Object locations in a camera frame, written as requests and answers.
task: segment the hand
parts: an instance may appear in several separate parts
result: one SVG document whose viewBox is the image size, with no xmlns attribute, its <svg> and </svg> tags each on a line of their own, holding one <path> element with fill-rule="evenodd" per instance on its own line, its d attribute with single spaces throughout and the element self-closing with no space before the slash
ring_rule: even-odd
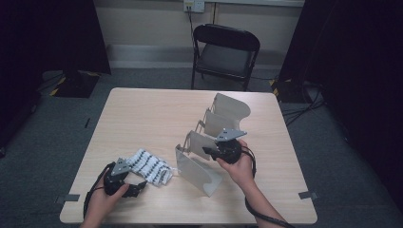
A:
<svg viewBox="0 0 403 228">
<path fill-rule="evenodd" d="M 108 195 L 103 188 L 106 173 L 107 170 L 104 172 L 104 175 L 100 178 L 94 188 L 97 189 L 101 187 L 92 193 L 91 200 L 89 201 L 88 209 L 86 211 L 86 218 L 81 224 L 81 227 L 98 227 L 101 225 L 101 222 L 113 210 L 116 203 L 129 187 L 129 184 L 126 183 L 122 185 L 114 195 Z"/>
<path fill-rule="evenodd" d="M 242 146 L 242 150 L 247 151 L 246 148 L 248 147 L 248 144 L 243 140 L 239 140 L 239 142 Z M 240 188 L 254 182 L 252 174 L 252 159 L 249 156 L 242 153 L 240 154 L 240 159 L 233 164 L 229 164 L 220 158 L 217 158 L 217 162 L 229 173 L 231 179 L 239 185 Z"/>
</svg>

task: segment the table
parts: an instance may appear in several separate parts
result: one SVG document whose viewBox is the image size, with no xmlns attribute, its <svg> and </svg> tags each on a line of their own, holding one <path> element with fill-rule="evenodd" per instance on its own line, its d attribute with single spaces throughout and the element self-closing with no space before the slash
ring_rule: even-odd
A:
<svg viewBox="0 0 403 228">
<path fill-rule="evenodd" d="M 256 182 L 260 190 L 290 223 L 317 221 L 294 147 L 284 124 L 276 97 L 271 93 L 230 92 L 224 95 L 247 103 L 251 115 L 240 122 L 257 159 Z M 211 106 L 217 91 L 114 88 L 88 145 L 70 194 L 60 215 L 64 223 L 83 221 L 83 202 L 103 168 L 119 157 L 133 156 L 144 148 L 176 167 L 175 146 L 196 127 Z M 253 224 L 244 206 L 244 195 L 215 161 L 208 161 L 223 176 L 222 183 L 208 198 L 174 173 L 167 185 L 148 184 L 137 198 L 122 199 L 106 218 L 107 223 L 131 224 Z M 126 182 L 139 183 L 130 174 Z"/>
</svg>

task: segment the chair seat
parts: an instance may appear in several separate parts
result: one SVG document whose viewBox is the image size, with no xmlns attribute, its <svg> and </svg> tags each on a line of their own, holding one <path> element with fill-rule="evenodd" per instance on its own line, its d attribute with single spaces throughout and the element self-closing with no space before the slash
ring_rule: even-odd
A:
<svg viewBox="0 0 403 228">
<path fill-rule="evenodd" d="M 197 69 L 244 78 L 248 75 L 252 55 L 252 51 L 206 45 L 197 62 Z"/>
</svg>

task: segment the person's right hand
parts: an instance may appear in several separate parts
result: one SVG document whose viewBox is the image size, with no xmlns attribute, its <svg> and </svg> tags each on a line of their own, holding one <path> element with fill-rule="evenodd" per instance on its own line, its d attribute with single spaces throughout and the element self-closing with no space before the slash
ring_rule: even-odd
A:
<svg viewBox="0 0 403 228">
<path fill-rule="evenodd" d="M 248 144 L 243 140 L 239 140 L 239 142 L 242 149 L 247 151 L 246 148 Z M 240 188 L 254 182 L 252 174 L 252 159 L 249 156 L 242 153 L 240 154 L 240 159 L 233 164 L 227 163 L 220 158 L 217 158 L 217 162 L 229 173 L 231 179 L 239 185 Z"/>
</svg>

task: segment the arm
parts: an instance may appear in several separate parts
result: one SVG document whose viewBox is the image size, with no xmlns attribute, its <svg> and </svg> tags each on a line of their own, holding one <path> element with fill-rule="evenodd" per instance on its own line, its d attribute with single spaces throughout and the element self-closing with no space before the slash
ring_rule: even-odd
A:
<svg viewBox="0 0 403 228">
<path fill-rule="evenodd" d="M 242 147 L 247 147 L 246 142 L 242 140 L 240 140 L 240 144 Z M 234 164 L 229 164 L 221 159 L 217 159 L 217 162 L 240 187 L 253 209 L 265 216 L 285 221 L 256 185 L 252 174 L 252 161 L 249 156 L 241 154 L 240 159 Z M 260 218 L 255 217 L 255 219 L 259 227 L 281 227 Z"/>
<path fill-rule="evenodd" d="M 104 218 L 113 210 L 116 203 L 127 191 L 129 184 L 126 183 L 112 196 L 109 196 L 104 190 L 104 176 L 98 181 L 91 200 L 89 201 L 86 217 L 84 218 L 81 228 L 99 227 Z"/>
</svg>

